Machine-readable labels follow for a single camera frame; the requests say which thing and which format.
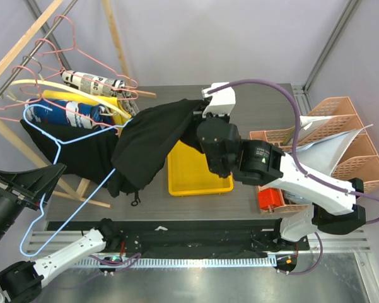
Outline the black trousers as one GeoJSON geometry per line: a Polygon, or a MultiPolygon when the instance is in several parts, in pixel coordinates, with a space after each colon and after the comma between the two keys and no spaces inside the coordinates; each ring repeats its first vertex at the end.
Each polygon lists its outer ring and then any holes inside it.
{"type": "Polygon", "coordinates": [[[55,157],[74,174],[101,184],[111,197],[120,193],[136,194],[144,189],[163,168],[167,155],[178,141],[201,152],[196,136],[204,100],[182,99],[149,107],[138,113],[123,128],[98,133],[81,129],[21,121],[24,130],[48,161],[55,157]]]}

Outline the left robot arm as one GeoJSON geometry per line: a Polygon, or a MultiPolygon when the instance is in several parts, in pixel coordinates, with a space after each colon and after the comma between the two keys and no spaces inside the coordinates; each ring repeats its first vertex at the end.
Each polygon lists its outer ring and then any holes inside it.
{"type": "MultiPolygon", "coordinates": [[[[24,172],[0,170],[0,240],[24,208],[37,210],[52,195],[66,166],[52,164],[24,172]]],[[[35,261],[19,261],[0,271],[0,302],[31,302],[63,271],[93,253],[114,250],[122,234],[109,218],[68,246],[35,261]]]]}

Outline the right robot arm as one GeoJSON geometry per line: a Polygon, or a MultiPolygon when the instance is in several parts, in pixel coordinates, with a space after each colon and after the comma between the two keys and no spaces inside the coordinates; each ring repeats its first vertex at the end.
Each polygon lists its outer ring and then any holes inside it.
{"type": "Polygon", "coordinates": [[[297,243],[314,232],[347,235],[366,224],[366,211],[357,205],[352,182],[298,167],[293,157],[261,140],[244,140],[236,125],[210,118],[196,131],[209,170],[232,175],[249,186],[289,191],[310,201],[302,211],[276,220],[265,245],[271,251],[297,243]]]}

